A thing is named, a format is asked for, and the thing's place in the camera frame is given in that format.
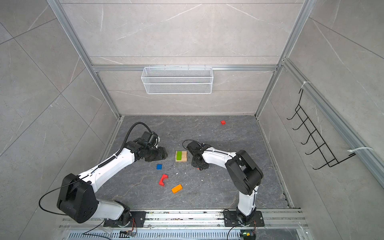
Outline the orange-yellow rectangular block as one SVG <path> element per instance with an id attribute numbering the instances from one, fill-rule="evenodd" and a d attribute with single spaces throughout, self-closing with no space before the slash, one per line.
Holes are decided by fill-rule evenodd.
<path id="1" fill-rule="evenodd" d="M 181 184 L 179 184 L 179 185 L 172 188 L 172 193 L 176 194 L 177 192 L 179 192 L 182 189 L 183 189 L 183 186 Z"/>

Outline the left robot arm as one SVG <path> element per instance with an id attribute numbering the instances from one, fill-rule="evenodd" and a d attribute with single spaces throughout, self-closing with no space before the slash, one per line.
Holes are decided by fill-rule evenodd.
<path id="1" fill-rule="evenodd" d="M 115 174 L 140 159 L 153 162 L 167 157 L 163 147 L 129 141 L 99 165 L 79 175 L 69 174 L 64 177 L 57 208 L 79 224 L 101 218 L 125 227 L 131 221 L 130 208 L 119 201 L 99 200 L 96 192 Z"/>

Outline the natural wood block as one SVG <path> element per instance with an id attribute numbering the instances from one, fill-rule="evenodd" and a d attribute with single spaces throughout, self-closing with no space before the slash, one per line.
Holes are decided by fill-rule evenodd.
<path id="1" fill-rule="evenodd" d="M 185 159 L 185 158 L 184 159 L 180 159 L 180 160 L 176 159 L 176 163 L 183 163 L 183 162 L 187 162 L 187 159 Z"/>
<path id="2" fill-rule="evenodd" d="M 186 155 L 187 151 L 176 151 L 176 156 Z"/>
<path id="3" fill-rule="evenodd" d="M 176 156 L 176 159 L 177 160 L 180 160 L 180 159 L 186 159 L 187 158 L 187 155 L 182 155 L 182 156 Z"/>

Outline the red arch block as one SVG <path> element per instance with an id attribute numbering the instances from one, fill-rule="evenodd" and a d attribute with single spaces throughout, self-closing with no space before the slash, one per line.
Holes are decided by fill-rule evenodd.
<path id="1" fill-rule="evenodd" d="M 169 178 L 168 175 L 163 174 L 163 175 L 161 176 L 161 178 L 160 178 L 159 185 L 162 186 L 162 187 L 164 187 L 164 186 L 165 186 L 165 182 L 164 182 L 164 181 L 165 181 L 166 179 L 168 179 L 168 178 Z"/>

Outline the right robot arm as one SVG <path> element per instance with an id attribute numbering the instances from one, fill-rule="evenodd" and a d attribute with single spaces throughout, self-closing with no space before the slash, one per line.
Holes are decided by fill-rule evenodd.
<path id="1" fill-rule="evenodd" d="M 199 170 L 208 169 L 210 164 L 226 169 L 239 191 L 236 219 L 240 224 L 248 224 L 256 213 L 256 195 L 264 174 L 250 155 L 240 150 L 224 152 L 210 145 L 189 144 L 186 149 L 192 154 L 192 166 Z"/>

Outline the aluminium mounting rail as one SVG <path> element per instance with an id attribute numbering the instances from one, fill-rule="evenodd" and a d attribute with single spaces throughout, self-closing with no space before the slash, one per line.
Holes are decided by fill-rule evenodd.
<path id="1" fill-rule="evenodd" d="M 138 230 L 308 229 L 300 209 L 261 209 L 240 225 L 235 210 L 132 210 Z"/>

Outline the green rectangular block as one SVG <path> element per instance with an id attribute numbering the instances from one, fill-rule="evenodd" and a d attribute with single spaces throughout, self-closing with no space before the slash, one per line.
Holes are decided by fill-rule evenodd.
<path id="1" fill-rule="evenodd" d="M 183 152 L 182 151 L 177 151 L 176 152 L 176 160 L 181 161 L 183 158 Z"/>

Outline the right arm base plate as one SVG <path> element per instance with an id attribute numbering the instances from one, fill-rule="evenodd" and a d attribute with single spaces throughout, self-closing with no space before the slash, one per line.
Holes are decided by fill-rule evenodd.
<path id="1" fill-rule="evenodd" d="M 226 227 L 264 227 L 264 217 L 261 211 L 254 210 L 249 216 L 244 216 L 240 211 L 223 211 Z"/>

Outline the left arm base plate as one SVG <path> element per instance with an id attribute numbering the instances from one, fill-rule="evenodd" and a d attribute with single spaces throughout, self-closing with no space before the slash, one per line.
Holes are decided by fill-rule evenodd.
<path id="1" fill-rule="evenodd" d="M 104 227 L 111 228 L 142 228 L 146 219 L 147 212 L 145 211 L 129 211 L 123 213 L 118 220 L 106 219 Z"/>

